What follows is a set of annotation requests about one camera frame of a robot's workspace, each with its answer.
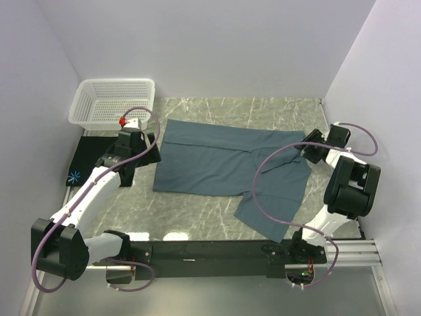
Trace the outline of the blue-grey t-shirt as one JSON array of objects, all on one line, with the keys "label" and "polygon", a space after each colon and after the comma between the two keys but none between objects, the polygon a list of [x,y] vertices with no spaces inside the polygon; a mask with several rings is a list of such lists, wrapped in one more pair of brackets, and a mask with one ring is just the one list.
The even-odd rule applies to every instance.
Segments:
[{"label": "blue-grey t-shirt", "polygon": [[303,131],[168,120],[153,191],[241,196],[235,217],[265,238],[281,242],[288,227],[275,220],[293,220],[311,169],[294,148],[265,159],[304,137]]}]

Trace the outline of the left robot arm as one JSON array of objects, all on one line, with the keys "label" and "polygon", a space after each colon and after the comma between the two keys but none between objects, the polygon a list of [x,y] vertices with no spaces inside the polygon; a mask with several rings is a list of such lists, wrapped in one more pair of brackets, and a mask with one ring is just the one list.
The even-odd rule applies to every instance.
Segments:
[{"label": "left robot arm", "polygon": [[110,258],[122,265],[132,258],[130,237],[106,230],[84,238],[90,222],[117,188],[132,181],[134,172],[161,161],[156,136],[123,128],[74,197],[50,219],[37,219],[31,227],[32,271],[76,280],[92,263]]}]

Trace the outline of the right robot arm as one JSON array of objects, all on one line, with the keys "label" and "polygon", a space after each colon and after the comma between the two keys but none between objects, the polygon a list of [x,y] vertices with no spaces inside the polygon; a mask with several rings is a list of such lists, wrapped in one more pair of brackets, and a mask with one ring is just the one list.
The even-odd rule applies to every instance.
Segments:
[{"label": "right robot arm", "polygon": [[321,255],[325,236],[333,235],[358,217],[367,216],[374,204],[381,168],[364,162],[346,148],[351,136],[347,126],[340,122],[331,124],[326,135],[314,129],[303,139],[303,145],[295,146],[311,163],[323,161],[332,168],[323,207],[304,228],[293,234],[288,249],[295,262],[304,263]]}]

